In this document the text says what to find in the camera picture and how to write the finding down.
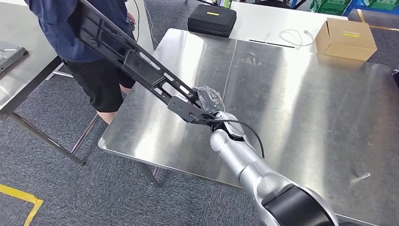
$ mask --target screw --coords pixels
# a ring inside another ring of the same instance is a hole
[[[90,43],[91,43],[91,45],[94,47],[94,48],[97,48],[98,47],[98,43],[96,42],[96,40],[91,40],[90,41]]]
[[[371,173],[365,173],[365,174],[361,175],[360,177],[358,177],[358,178],[352,180],[352,181],[351,181],[351,184],[355,184],[355,183],[357,183],[357,182],[359,182],[359,181],[361,181],[361,180],[363,180],[363,179],[366,179],[366,178],[369,177],[369,176],[371,176]]]

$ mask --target metal rod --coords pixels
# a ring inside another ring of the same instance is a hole
[[[154,176],[155,179],[158,177],[158,173],[159,172],[160,172],[160,168],[159,167],[155,167],[154,172],[152,173],[152,175]]]
[[[75,146],[72,148],[71,154],[75,155],[76,152],[78,151],[78,149],[80,148],[80,146],[82,145],[83,141],[86,139],[88,133],[92,130],[92,128],[94,127],[94,125],[96,124],[96,122],[98,121],[98,119],[100,118],[100,116],[98,114],[96,114],[94,116],[94,118],[91,120],[91,122],[89,123],[89,125],[86,127],[85,131],[83,132],[82,136],[79,138],[78,142],[75,144]]]
[[[340,219],[340,220],[342,220],[344,222],[354,223],[354,224],[357,224],[357,225],[360,225],[360,226],[378,226],[378,225],[374,225],[374,224],[371,224],[371,223],[367,223],[365,221],[361,221],[361,220],[357,220],[357,219],[354,219],[354,218],[350,218],[350,217],[347,217],[347,216],[344,216],[344,215],[340,215],[340,214],[335,214],[335,215],[337,216],[338,219]]]
[[[54,72],[58,72],[58,70],[60,70],[60,68],[61,68],[63,65],[64,65],[64,63],[61,62],[61,63],[54,69],[54,71],[53,71],[51,74],[49,74],[49,75],[47,76],[46,80],[50,80],[50,79],[53,77]]]
[[[53,71],[53,74],[58,74],[58,75],[62,75],[62,76],[73,78],[73,76],[71,74],[65,73],[65,72]]]
[[[55,140],[53,140],[52,138],[47,136],[45,133],[40,131],[38,128],[36,128],[32,124],[30,124],[27,120],[22,118],[19,114],[15,113],[15,112],[12,112],[10,114],[10,116],[11,116],[12,119],[14,119],[15,122],[17,122],[21,126],[25,127],[27,130],[29,130],[29,132],[31,132],[32,134],[36,135],[41,140],[43,140],[44,142],[46,142],[47,144],[49,144],[50,146],[55,148],[59,153],[61,153],[65,157],[67,157],[70,160],[72,160],[72,162],[74,162],[74,163],[76,163],[76,164],[78,164],[80,166],[84,164],[84,162],[82,160],[78,159],[76,156],[71,154],[68,150],[66,150],[64,147],[59,145]]]
[[[154,178],[154,176],[151,173],[150,168],[148,168],[148,166],[145,163],[136,161],[136,163],[138,164],[138,166],[140,167],[141,171],[143,172],[143,174],[148,178],[148,180],[150,181],[150,183],[155,187],[155,188],[159,188],[160,185],[158,184],[157,180]]]

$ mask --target white cable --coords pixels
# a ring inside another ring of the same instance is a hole
[[[144,8],[145,8],[145,10],[147,11],[148,18],[150,19],[150,23],[151,23],[150,35],[151,35],[152,39],[154,40],[154,42],[156,42],[156,43],[159,45],[160,43],[157,42],[157,40],[154,38],[154,35],[152,34],[152,29],[154,28],[154,23],[153,23],[152,20],[151,20],[150,12],[148,11],[147,5],[145,4],[144,1],[143,1],[143,3],[144,3]]]
[[[293,35],[293,34],[291,33],[291,31],[296,32],[296,33],[298,34],[298,36],[299,36],[299,39],[298,39],[295,35]],[[307,35],[312,39],[312,42],[311,42],[311,43],[304,44],[304,43],[303,43],[303,40],[302,40],[301,34],[299,33],[299,31],[294,30],[294,29],[287,29],[287,30],[281,31],[280,34],[279,34],[279,37],[280,37],[282,40],[284,40],[284,41],[286,41],[286,42],[288,42],[288,43],[291,43],[291,44],[295,45],[295,46],[296,46],[296,49],[299,49],[300,47],[303,47],[303,46],[310,46],[311,44],[314,43],[314,37],[313,37],[313,35],[312,35],[309,31],[307,31],[307,30],[304,30],[303,32],[304,32],[305,34],[307,34]],[[298,41],[298,43],[294,43],[294,42],[288,41],[287,39],[283,38],[282,34],[284,34],[284,33],[287,33],[287,34],[292,35],[292,36]]]

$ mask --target yellow floor tape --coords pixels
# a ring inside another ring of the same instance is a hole
[[[43,200],[37,199],[33,194],[19,191],[19,190],[16,190],[14,188],[11,188],[11,187],[8,187],[5,185],[0,185],[0,192],[4,193],[4,194],[8,194],[8,195],[13,196],[18,199],[22,199],[24,201],[33,203],[34,206],[31,210],[31,212],[29,213],[24,226],[28,226],[32,222],[33,217],[36,215],[41,204],[43,203]]]
[[[366,21],[364,20],[363,13],[362,13],[362,11],[361,11],[360,9],[358,9],[358,14],[359,14],[359,17],[360,17],[360,21],[361,21],[362,23],[365,23]],[[378,29],[384,29],[384,30],[389,30],[389,31],[397,31],[397,32],[399,32],[399,29],[396,29],[396,28],[381,27],[381,26],[374,26],[374,25],[370,25],[370,27],[372,27],[372,28],[378,28]]]

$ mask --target person's hand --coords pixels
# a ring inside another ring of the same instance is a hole
[[[128,12],[128,18],[133,22],[133,24],[136,24],[135,18]]]

